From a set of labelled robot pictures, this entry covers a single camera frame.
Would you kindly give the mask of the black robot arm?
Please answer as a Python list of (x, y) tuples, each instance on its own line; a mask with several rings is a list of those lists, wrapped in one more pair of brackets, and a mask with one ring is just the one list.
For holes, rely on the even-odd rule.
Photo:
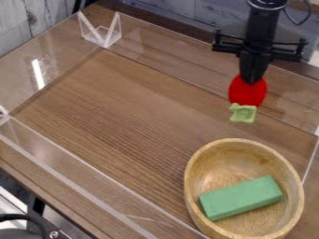
[(287, 14), (289, 0), (247, 0), (250, 10), (245, 36), (225, 35), (215, 31), (213, 51), (233, 53), (239, 58), (239, 76), (250, 85), (257, 84), (274, 59), (301, 62), (309, 41), (275, 40), (281, 12)]

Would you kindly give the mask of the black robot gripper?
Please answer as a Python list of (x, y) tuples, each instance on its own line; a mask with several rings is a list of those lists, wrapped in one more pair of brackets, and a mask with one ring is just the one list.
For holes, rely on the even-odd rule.
[(249, 84), (263, 78), (274, 59), (293, 62), (302, 60), (309, 44), (306, 38), (302, 37), (298, 42), (275, 40), (282, 12), (287, 12), (286, 6), (251, 6), (243, 36), (226, 35), (221, 28), (215, 31), (213, 50), (239, 57), (239, 75)]

